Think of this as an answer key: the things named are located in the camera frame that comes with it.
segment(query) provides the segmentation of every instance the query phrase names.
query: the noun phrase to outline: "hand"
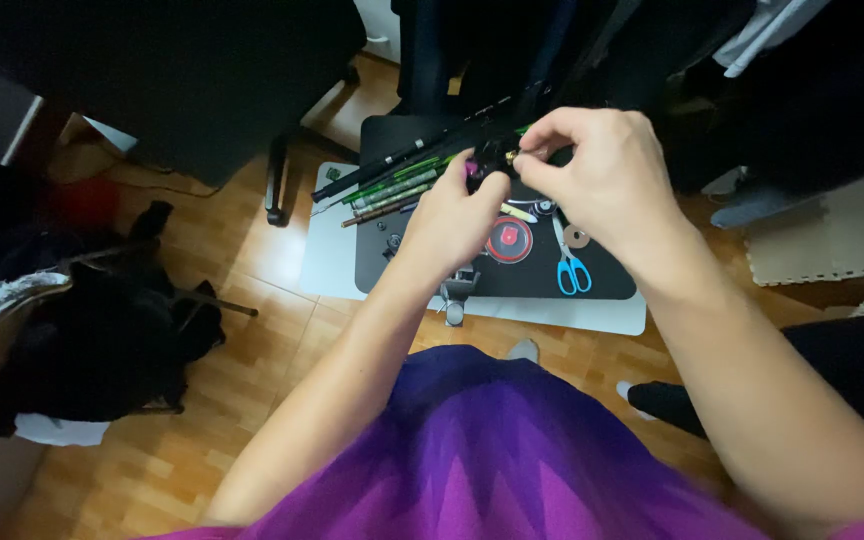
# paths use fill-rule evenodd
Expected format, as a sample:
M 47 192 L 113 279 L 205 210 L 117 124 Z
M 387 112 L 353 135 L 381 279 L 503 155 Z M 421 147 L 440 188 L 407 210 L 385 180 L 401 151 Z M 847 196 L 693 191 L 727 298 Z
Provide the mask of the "hand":
M 466 159 L 472 154 L 469 149 L 453 157 L 435 186 L 422 194 L 393 260 L 435 286 L 482 251 L 509 195 L 509 176 L 500 172 L 469 194 Z
M 626 263 L 688 225 L 669 185 L 663 149 L 648 118 L 614 109 L 557 108 L 522 136 L 523 151 L 546 155 L 575 144 L 563 167 L 520 153 L 512 164 L 527 186 L 557 202 L 569 222 Z

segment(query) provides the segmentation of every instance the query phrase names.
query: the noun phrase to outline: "purple shirt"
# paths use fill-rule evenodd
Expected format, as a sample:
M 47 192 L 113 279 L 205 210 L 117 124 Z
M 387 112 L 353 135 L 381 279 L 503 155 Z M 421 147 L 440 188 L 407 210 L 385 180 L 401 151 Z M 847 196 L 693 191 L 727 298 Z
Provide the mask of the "purple shirt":
M 558 377 L 445 346 L 410 356 L 385 412 L 259 521 L 158 538 L 765 536 Z M 864 522 L 834 538 L 864 540 Z

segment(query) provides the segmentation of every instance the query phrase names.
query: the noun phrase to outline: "black pants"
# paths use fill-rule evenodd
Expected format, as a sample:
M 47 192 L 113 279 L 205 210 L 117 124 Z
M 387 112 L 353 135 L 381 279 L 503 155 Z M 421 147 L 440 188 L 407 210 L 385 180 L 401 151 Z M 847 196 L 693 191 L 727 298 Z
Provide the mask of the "black pants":
M 864 419 L 864 317 L 789 326 L 782 332 L 805 361 Z M 629 404 L 694 436 L 706 438 L 684 386 L 657 381 L 636 384 L 629 389 Z

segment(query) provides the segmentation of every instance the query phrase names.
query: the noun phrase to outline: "scissors handle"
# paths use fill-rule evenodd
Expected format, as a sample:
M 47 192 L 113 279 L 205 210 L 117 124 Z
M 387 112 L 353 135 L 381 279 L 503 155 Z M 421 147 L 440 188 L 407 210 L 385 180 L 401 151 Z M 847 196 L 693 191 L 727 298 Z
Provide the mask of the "scissors handle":
M 558 266 L 556 267 L 556 271 L 558 272 L 558 290 L 560 290 L 561 293 L 566 296 L 572 296 L 573 294 L 575 294 L 575 292 L 579 290 L 579 283 L 575 280 L 575 272 L 570 268 L 569 264 L 564 260 L 560 260 L 558 262 Z M 568 280 L 572 284 L 572 287 L 569 290 L 566 290 L 566 288 L 562 285 L 563 274 L 568 276 Z
M 575 285 L 575 289 L 579 292 L 589 292 L 589 289 L 593 288 L 593 277 L 589 275 L 589 270 L 586 269 L 586 265 L 579 260 L 579 257 L 573 256 L 569 260 L 569 267 L 571 270 L 572 284 Z M 579 271 L 582 271 L 582 274 L 585 275 L 585 288 L 579 286 Z

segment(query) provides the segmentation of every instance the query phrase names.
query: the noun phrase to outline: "wooden floor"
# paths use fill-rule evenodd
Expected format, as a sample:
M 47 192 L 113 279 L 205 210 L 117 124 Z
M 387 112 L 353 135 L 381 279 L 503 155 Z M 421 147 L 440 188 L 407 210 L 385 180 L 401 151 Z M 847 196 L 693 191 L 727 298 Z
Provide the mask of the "wooden floor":
M 369 76 L 363 73 L 364 79 Z M 366 104 L 365 110 L 374 105 Z M 177 285 L 194 287 L 208 279 L 222 298 L 256 307 L 261 314 L 251 319 L 223 313 L 227 343 L 189 369 L 184 414 L 125 418 L 112 424 L 100 446 L 49 449 L 29 496 L 0 531 L 1 538 L 127 538 L 197 522 L 235 457 L 358 308 L 357 301 L 306 294 L 298 285 L 308 195 L 319 164 L 333 160 L 306 145 L 290 148 L 288 180 L 298 193 L 294 217 L 285 228 L 265 221 L 264 155 L 210 198 L 123 189 L 123 227 L 152 200 L 175 205 L 161 256 Z M 711 208 L 705 201 L 685 201 L 683 207 L 696 223 L 708 223 Z M 776 325 L 817 318 L 817 309 L 752 284 L 735 233 L 708 226 L 703 230 L 729 273 Z M 651 319 L 635 337 L 475 316 L 466 317 L 461 328 L 443 323 L 442 315 L 427 312 L 413 351 L 468 343 L 501 356 L 521 338 L 533 338 L 546 369 L 605 404 L 657 458 L 715 494 L 728 489 L 709 443 L 662 422 L 642 420 L 616 392 L 621 380 L 679 379 Z

